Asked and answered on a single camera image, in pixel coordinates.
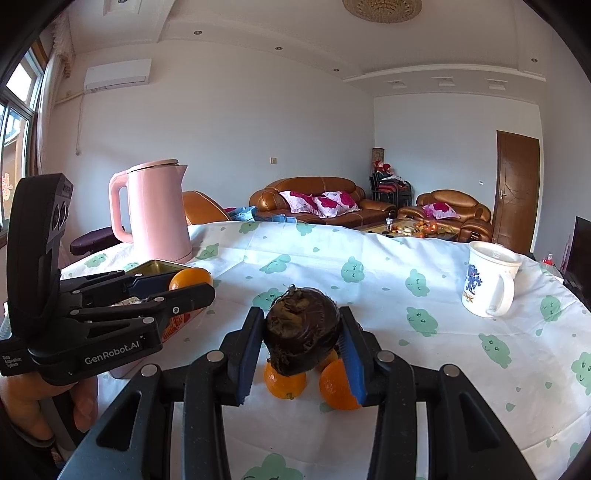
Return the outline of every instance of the window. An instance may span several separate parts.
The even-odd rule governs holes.
[[[31,49],[0,91],[0,246],[6,241],[14,190],[30,172],[33,117],[42,78],[43,70]]]

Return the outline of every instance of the mug handle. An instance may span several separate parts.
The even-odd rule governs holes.
[[[515,283],[513,283],[511,276],[507,272],[501,272],[499,276],[503,281],[503,298],[501,298],[501,303],[496,310],[490,308],[486,311],[493,317],[501,317],[507,313],[511,308],[513,297],[515,296]]]

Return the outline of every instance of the human hand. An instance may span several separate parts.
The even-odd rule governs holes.
[[[98,415],[98,381],[86,378],[77,384],[55,387],[45,382],[38,372],[14,377],[0,377],[0,399],[11,421],[23,432],[38,440],[49,440],[53,432],[41,412],[39,400],[70,391],[74,401],[74,423],[86,432]]]

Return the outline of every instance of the purple stool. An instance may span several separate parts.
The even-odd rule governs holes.
[[[110,226],[94,230],[85,235],[79,236],[70,244],[70,253],[72,255],[86,255],[95,254],[104,250],[105,248],[112,247],[120,244],[121,240],[118,240],[113,229]]]

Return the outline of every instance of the kettle lid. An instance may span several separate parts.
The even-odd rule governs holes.
[[[144,170],[145,168],[152,168],[152,167],[163,167],[164,165],[178,165],[178,160],[174,158],[169,158],[168,160],[157,160],[157,161],[149,161],[147,163],[141,163],[139,165],[134,165],[133,167],[127,170],[127,173],[131,173],[137,170]]]

